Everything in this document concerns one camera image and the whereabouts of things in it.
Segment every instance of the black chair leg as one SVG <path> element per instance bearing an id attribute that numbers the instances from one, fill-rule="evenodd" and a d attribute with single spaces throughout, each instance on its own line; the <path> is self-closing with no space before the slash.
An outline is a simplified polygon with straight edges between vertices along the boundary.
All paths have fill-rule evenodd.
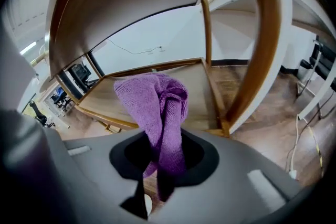
<path id="1" fill-rule="evenodd" d="M 321 109 L 320 109 L 320 104 L 318 104 L 318 109 L 319 109 L 319 120 L 323 120 L 326 117 L 328 117 L 336 108 L 336 104 L 332 107 L 332 109 L 326 114 L 322 115 Z"/>

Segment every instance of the purple knit cloth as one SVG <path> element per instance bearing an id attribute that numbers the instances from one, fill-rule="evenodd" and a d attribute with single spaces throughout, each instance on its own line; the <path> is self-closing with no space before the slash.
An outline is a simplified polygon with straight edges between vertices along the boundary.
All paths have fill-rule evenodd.
<path id="1" fill-rule="evenodd" d="M 172 176 L 184 172 L 181 123 L 188 112 L 186 87 L 165 74 L 145 73 L 116 81 L 114 90 L 149 138 L 153 157 L 143 176 L 157 169 Z"/>

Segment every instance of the white wall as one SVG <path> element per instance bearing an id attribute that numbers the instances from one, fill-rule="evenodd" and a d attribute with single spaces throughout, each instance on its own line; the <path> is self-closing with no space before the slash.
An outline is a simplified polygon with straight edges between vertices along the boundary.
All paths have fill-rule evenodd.
<path id="1" fill-rule="evenodd" d="M 19 54 L 1 23 L 0 49 L 0 108 L 16 109 L 35 73 Z"/>
<path id="2" fill-rule="evenodd" d="M 44 60 L 34 66 L 34 71 L 38 74 L 40 85 L 49 76 L 49 66 L 44 62 Z M 30 81 L 21 97 L 20 103 L 17 106 L 17 111 L 22 112 L 31 98 L 39 92 L 40 85 L 34 83 L 33 79 Z"/>
<path id="3" fill-rule="evenodd" d="M 289 44 L 282 65 L 285 68 L 297 69 L 302 59 L 309 61 L 314 50 L 316 34 L 302 28 L 291 26 L 289 32 Z"/>
<path id="4" fill-rule="evenodd" d="M 211 19 L 212 59 L 249 59 L 257 25 L 254 16 L 215 11 Z M 205 57 L 201 6 L 174 9 L 149 17 L 109 39 L 133 54 L 105 41 L 105 45 L 93 51 L 105 74 L 160 62 Z M 150 53 L 137 54 L 152 49 Z"/>

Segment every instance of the ceiling light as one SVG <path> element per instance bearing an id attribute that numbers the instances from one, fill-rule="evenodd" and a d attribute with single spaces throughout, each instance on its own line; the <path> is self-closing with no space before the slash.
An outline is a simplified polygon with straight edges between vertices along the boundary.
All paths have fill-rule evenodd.
<path id="1" fill-rule="evenodd" d="M 30 44 L 28 47 L 24 48 L 22 51 L 20 51 L 20 54 L 23 55 L 27 51 L 29 51 L 31 48 L 33 48 L 36 45 L 36 42 L 34 41 L 32 44 Z"/>

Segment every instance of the black chair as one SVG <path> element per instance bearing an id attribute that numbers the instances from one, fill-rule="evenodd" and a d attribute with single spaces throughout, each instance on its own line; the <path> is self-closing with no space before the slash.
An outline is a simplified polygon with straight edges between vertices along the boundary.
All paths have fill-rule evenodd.
<path id="1" fill-rule="evenodd" d="M 67 96 L 67 93 L 66 92 L 63 92 L 61 93 L 61 95 L 56 95 L 56 94 L 53 94 L 51 97 L 50 97 L 54 104 L 57 105 L 59 108 L 62 108 L 63 111 L 67 111 L 67 105 L 73 100 Z"/>
<path id="2" fill-rule="evenodd" d="M 313 96 L 315 96 L 315 94 L 307 87 L 313 73 L 316 72 L 322 79 L 326 80 L 336 59 L 336 53 L 329 49 L 326 45 L 318 40 L 314 40 L 314 42 L 315 46 L 313 53 L 309 58 L 309 63 L 303 60 L 304 66 L 306 68 L 309 67 L 308 69 L 311 69 L 311 75 L 309 76 L 305 84 L 298 82 L 297 97 L 299 97 L 304 92 L 304 90 L 308 90 Z M 336 79 L 334 79 L 330 87 L 333 91 L 336 91 Z M 319 109 L 319 119 L 324 119 L 334 111 L 336 105 L 334 105 L 333 108 L 326 115 L 322 115 L 319 103 L 317 107 Z"/>
<path id="3" fill-rule="evenodd" d="M 91 88 L 99 79 L 89 80 L 89 77 L 91 75 L 91 71 L 88 69 L 87 66 L 84 66 L 83 64 L 79 63 L 76 65 L 73 65 L 72 70 L 76 73 L 78 78 L 85 84 L 86 87 Z"/>
<path id="4" fill-rule="evenodd" d="M 35 111 L 36 113 L 36 116 L 35 116 L 35 119 L 40 123 L 42 124 L 43 127 L 52 127 L 52 126 L 55 126 L 54 122 L 51 122 L 49 124 L 46 124 L 47 123 L 47 117 L 44 116 L 40 111 L 39 109 L 37 108 L 37 105 L 35 104 L 34 101 L 30 100 L 29 101 L 29 105 L 30 107 L 33 108 L 33 110 Z"/>

